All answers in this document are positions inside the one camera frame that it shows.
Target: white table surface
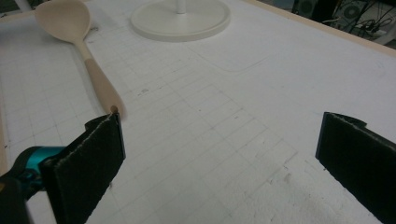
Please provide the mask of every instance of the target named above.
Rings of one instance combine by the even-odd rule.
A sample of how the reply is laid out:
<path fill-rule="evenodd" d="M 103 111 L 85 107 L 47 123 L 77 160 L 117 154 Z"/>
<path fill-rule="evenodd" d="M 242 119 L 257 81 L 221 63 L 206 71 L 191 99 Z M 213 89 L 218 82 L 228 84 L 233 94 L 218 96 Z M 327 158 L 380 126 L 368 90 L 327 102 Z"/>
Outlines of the white table surface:
<path fill-rule="evenodd" d="M 88 223 L 379 223 L 314 155 L 324 111 L 396 141 L 396 58 L 224 2 L 230 26 L 188 43 L 135 34 L 144 1 L 87 3 L 86 42 L 128 111 L 127 159 Z M 77 51 L 34 17 L 0 23 L 0 84 L 9 165 L 103 115 Z M 44 192 L 28 205 L 55 223 Z"/>

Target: cable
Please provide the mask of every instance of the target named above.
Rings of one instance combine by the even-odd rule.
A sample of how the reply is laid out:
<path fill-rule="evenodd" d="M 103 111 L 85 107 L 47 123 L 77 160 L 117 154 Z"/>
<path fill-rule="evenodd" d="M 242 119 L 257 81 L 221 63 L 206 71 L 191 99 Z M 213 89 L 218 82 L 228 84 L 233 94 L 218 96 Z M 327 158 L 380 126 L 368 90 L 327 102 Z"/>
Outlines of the cable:
<path fill-rule="evenodd" d="M 386 25 L 391 24 L 392 22 L 393 22 L 393 18 L 387 18 L 386 20 L 381 21 L 381 22 L 379 23 L 379 27 L 384 27 L 384 26 L 386 26 Z"/>
<path fill-rule="evenodd" d="M 368 30 L 372 30 L 375 26 L 375 20 L 367 20 L 367 21 L 361 21 L 359 24 L 361 25 L 360 30 L 358 32 L 358 36 L 361 36 L 361 34 L 367 33 Z"/>
<path fill-rule="evenodd" d="M 390 9 L 388 9 L 388 11 L 385 12 L 385 14 L 382 15 L 382 16 L 379 18 L 378 22 L 381 22 L 381 20 L 382 20 L 390 11 L 392 11 L 395 7 L 396 7 L 396 5 L 394 5 L 394 6 L 391 7 Z"/>
<path fill-rule="evenodd" d="M 40 3 L 43 3 L 42 0 L 28 0 L 28 3 L 31 7 L 38 6 Z M 14 10 L 20 9 L 18 5 L 14 1 L 1 1 L 0 4 L 0 13 L 6 13 Z"/>
<path fill-rule="evenodd" d="M 376 8 L 376 20 L 379 21 L 379 18 L 382 16 L 382 7 L 381 3 L 378 3 L 378 7 Z"/>
<path fill-rule="evenodd" d="M 367 5 L 367 7 L 364 8 L 364 9 L 361 11 L 361 15 L 364 14 L 366 11 L 368 11 L 375 3 L 376 3 L 376 1 L 374 0 L 373 3 L 372 3 L 370 6 Z"/>
<path fill-rule="evenodd" d="M 333 19 L 333 20 L 323 21 L 322 23 L 333 22 L 333 21 L 339 21 L 340 19 L 341 19 L 341 17 L 338 17 L 338 18 Z"/>

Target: lamp base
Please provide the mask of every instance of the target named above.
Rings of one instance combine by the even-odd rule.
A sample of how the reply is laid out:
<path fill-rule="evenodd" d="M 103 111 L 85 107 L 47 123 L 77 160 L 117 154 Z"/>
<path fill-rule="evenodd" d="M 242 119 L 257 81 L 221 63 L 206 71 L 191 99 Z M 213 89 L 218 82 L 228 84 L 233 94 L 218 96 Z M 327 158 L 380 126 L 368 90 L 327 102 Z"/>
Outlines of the lamp base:
<path fill-rule="evenodd" d="M 216 35 L 230 23 L 230 9 L 218 0 L 186 0 L 186 13 L 177 14 L 177 2 L 163 0 L 138 8 L 131 22 L 145 38 L 186 42 Z"/>

